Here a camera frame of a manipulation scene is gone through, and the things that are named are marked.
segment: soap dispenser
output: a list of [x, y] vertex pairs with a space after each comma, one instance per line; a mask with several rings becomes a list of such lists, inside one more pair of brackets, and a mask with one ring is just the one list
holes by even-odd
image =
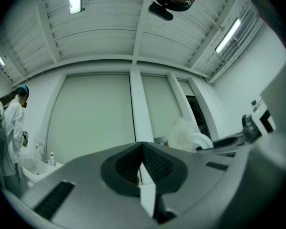
[[54, 155], [53, 155], [54, 153], [53, 152], [51, 152], [51, 155], [50, 155], [50, 165], [51, 166], [54, 166], [54, 165], [56, 165], [56, 163], [55, 163], [55, 159], [54, 159]]

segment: ceiling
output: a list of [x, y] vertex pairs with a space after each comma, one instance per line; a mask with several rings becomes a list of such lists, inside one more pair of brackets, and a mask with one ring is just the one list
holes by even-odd
[[45, 70], [101, 59], [153, 62], [211, 78], [225, 61], [215, 47], [250, 0], [196, 0], [163, 21], [148, 12], [155, 0], [16, 0], [0, 24], [0, 66], [13, 85]]

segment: vent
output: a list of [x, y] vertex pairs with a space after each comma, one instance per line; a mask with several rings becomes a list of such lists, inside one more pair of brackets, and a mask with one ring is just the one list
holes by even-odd
[[75, 187], [74, 184], [62, 181], [54, 190], [35, 208], [35, 212], [45, 219], [50, 220], [62, 205], [67, 196]]
[[229, 168], [229, 166], [227, 166], [227, 165], [222, 165], [222, 164], [215, 163], [215, 162], [208, 162], [205, 164], [205, 166], [209, 166], [209, 167], [212, 167], [214, 169], [223, 170], [223, 171], [226, 171]]

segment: faucet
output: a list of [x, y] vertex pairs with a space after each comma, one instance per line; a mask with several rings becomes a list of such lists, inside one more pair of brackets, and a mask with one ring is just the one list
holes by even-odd
[[47, 164], [48, 160], [47, 160], [47, 157], [46, 157], [46, 148], [45, 148], [45, 146], [42, 143], [38, 143], [35, 148], [37, 149], [39, 146], [43, 147], [43, 157], [42, 157], [43, 160], [42, 160], [42, 162]]

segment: white lab coat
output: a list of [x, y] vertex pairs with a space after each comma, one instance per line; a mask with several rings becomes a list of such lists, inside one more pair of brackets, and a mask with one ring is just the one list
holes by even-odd
[[6, 152], [3, 158], [2, 173], [4, 176], [12, 176], [16, 174], [15, 164], [20, 162], [19, 154], [23, 142], [24, 111], [17, 96], [9, 102], [7, 107], [4, 106], [4, 118], [3, 129], [8, 153]]

